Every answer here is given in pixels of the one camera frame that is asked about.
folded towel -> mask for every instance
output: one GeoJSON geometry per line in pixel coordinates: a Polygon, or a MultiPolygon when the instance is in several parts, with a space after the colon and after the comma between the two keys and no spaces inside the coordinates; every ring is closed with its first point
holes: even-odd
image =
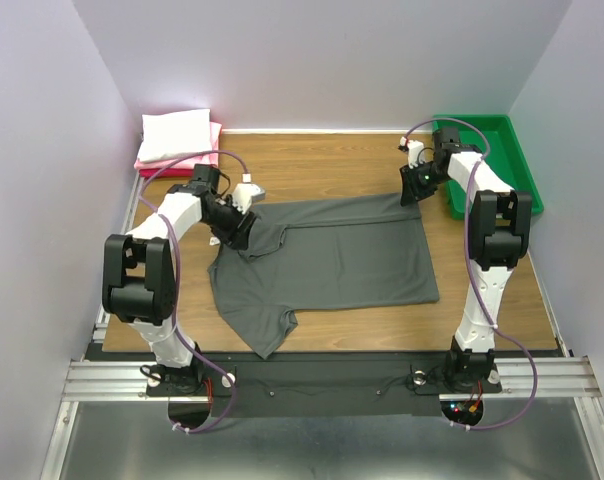
{"type": "MultiPolygon", "coordinates": [[[[213,147],[212,150],[217,150],[220,145],[220,132],[221,131],[222,131],[221,124],[214,123],[214,122],[210,123],[209,135],[210,135],[211,146],[213,147]]],[[[158,169],[160,169],[166,165],[169,165],[171,163],[171,161],[172,160],[161,160],[161,161],[152,162],[152,163],[144,163],[144,162],[141,162],[140,160],[136,160],[134,166],[135,166],[136,170],[140,171],[140,176],[150,177],[155,172],[157,172],[158,169]]],[[[170,168],[169,170],[186,170],[186,175],[179,175],[179,176],[190,177],[191,171],[197,164],[214,165],[217,167],[218,166],[218,154],[212,153],[210,155],[204,155],[203,157],[192,157],[187,160],[184,160],[183,162],[178,163],[177,165],[170,168]]],[[[163,172],[160,176],[161,177],[176,176],[175,172],[172,175],[167,175],[167,172],[169,170],[167,170],[166,172],[163,172]]]]}
{"type": "Polygon", "coordinates": [[[142,115],[144,139],[138,151],[142,163],[171,160],[211,149],[208,109],[142,115]]]}

wooden table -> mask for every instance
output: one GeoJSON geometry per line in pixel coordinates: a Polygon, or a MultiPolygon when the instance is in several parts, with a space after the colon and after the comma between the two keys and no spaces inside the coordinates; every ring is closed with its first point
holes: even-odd
{"type": "MultiPolygon", "coordinates": [[[[429,136],[416,136],[425,144],[429,136]]],[[[288,202],[399,192],[398,169],[406,155],[397,150],[398,135],[223,135],[222,148],[240,154],[253,181],[267,191],[267,202],[288,202]]],[[[222,157],[222,170],[234,184],[240,168],[222,157]]],[[[160,204],[176,179],[153,183],[146,197],[160,204]]],[[[463,224],[450,216],[444,190],[420,203],[440,290],[434,304],[299,311],[299,325],[279,351],[448,350],[462,317],[469,280],[464,266],[463,224]]],[[[149,210],[140,205],[138,225],[149,210]]],[[[247,345],[222,320],[213,303],[207,267],[217,247],[209,246],[205,225],[181,240],[182,286],[178,318],[204,351],[246,351],[247,345]]],[[[528,256],[509,281],[500,308],[501,329],[533,349],[556,347],[550,322],[528,256]]],[[[515,349],[502,339],[497,348],[515,349]]],[[[109,322],[105,351],[147,351],[148,346],[116,317],[109,322]]]]}

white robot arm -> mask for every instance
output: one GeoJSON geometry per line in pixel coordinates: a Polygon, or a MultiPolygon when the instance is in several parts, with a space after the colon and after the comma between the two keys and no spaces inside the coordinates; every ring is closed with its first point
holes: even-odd
{"type": "Polygon", "coordinates": [[[156,356],[160,377],[184,379],[201,376],[190,346],[197,344],[172,322],[176,306],[176,285],[171,259],[169,231],[163,216],[180,238],[195,224],[206,223],[222,243],[246,249],[255,220],[251,205],[265,192],[252,183],[240,183],[223,199],[217,193],[220,172],[198,165],[185,185],[174,185],[157,211],[125,235],[111,235],[105,243],[102,303],[107,312],[128,323],[149,343],[156,356]],[[144,264],[143,276],[131,270],[144,264]]]}
{"type": "Polygon", "coordinates": [[[401,143],[408,152],[402,175],[402,204],[426,198],[439,183],[453,180],[465,191],[471,189],[473,208],[469,217],[469,257],[480,297],[494,324],[484,315],[478,298],[469,286],[460,326],[447,355],[445,373],[454,378],[488,378],[494,363],[494,334],[502,294],[513,268],[528,248],[531,222],[531,195],[516,192],[484,162],[479,149],[460,142],[456,128],[436,131],[432,162],[419,158],[421,142],[401,143]],[[478,166],[469,185],[471,171],[478,166]]]}

white wall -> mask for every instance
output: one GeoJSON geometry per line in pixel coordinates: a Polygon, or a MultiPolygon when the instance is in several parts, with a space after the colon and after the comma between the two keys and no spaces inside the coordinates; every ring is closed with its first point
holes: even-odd
{"type": "Polygon", "coordinates": [[[0,480],[39,478],[136,146],[71,2],[0,2],[0,480]]]}
{"type": "Polygon", "coordinates": [[[74,0],[132,112],[403,128],[506,113],[569,0],[74,0]]]}
{"type": "Polygon", "coordinates": [[[536,267],[604,393],[604,0],[574,0],[510,115],[546,205],[536,267]]]}

white towel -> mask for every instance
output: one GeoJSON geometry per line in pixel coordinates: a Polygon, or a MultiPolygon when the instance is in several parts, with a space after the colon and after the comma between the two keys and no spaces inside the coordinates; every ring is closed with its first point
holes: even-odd
{"type": "Polygon", "coordinates": [[[144,139],[138,160],[157,162],[211,150],[209,116],[209,109],[142,115],[144,139]]]}

